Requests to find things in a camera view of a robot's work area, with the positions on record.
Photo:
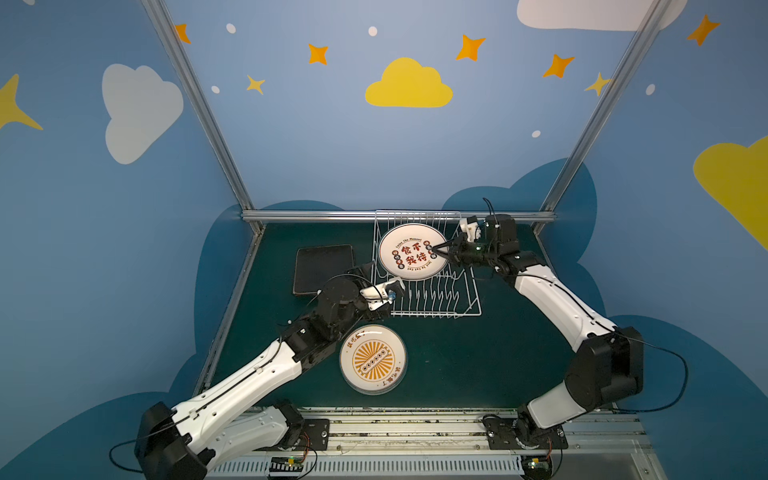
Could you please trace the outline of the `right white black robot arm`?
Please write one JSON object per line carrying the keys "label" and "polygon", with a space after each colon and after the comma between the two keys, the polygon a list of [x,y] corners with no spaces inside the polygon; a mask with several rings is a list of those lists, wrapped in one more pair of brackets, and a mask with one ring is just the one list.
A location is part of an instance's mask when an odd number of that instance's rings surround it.
{"label": "right white black robot arm", "polygon": [[620,328],[579,299],[537,254],[521,249],[509,215],[490,214],[460,221],[460,232],[431,250],[461,266],[487,266],[532,302],[572,348],[564,380],[517,409],[515,440],[523,448],[548,442],[561,426],[644,386],[644,346],[640,333]]}

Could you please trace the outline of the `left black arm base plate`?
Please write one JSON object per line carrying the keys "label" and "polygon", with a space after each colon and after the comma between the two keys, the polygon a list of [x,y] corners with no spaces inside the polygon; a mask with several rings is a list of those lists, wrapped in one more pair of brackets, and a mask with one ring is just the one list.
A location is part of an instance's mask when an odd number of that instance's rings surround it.
{"label": "left black arm base plate", "polygon": [[282,450],[326,451],[330,437],[328,419],[305,419],[301,422],[289,422],[288,431],[278,444]]}

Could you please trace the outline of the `white round plate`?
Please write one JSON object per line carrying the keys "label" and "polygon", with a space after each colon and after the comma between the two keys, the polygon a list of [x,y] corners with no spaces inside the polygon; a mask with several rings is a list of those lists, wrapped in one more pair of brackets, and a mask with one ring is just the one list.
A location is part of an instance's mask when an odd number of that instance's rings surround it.
{"label": "white round plate", "polygon": [[342,342],[339,365],[352,389],[369,396],[383,395],[402,381],[407,350],[394,330],[377,324],[364,326]]}
{"label": "white round plate", "polygon": [[430,279],[441,273],[448,261],[433,251],[447,241],[443,233],[422,223],[406,223],[387,231],[376,248],[381,266],[392,276],[407,281]]}

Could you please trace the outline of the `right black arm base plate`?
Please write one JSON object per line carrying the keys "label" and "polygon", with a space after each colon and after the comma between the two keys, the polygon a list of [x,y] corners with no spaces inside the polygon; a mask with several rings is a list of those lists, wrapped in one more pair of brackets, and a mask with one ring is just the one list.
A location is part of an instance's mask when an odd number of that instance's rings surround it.
{"label": "right black arm base plate", "polygon": [[561,425],[539,428],[523,419],[486,414],[481,418],[491,450],[565,450],[568,442]]}

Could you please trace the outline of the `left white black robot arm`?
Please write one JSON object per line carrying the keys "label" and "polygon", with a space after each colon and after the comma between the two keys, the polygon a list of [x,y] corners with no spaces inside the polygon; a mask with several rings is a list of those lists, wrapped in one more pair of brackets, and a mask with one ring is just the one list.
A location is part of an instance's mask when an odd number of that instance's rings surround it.
{"label": "left white black robot arm", "polygon": [[246,412],[334,354],[356,326],[390,316],[403,296],[400,278],[374,285],[356,274],[327,281],[317,304],[262,353],[208,390],[141,418],[134,455],[147,479],[203,479],[219,465],[267,447],[292,448],[305,420],[288,402]]}

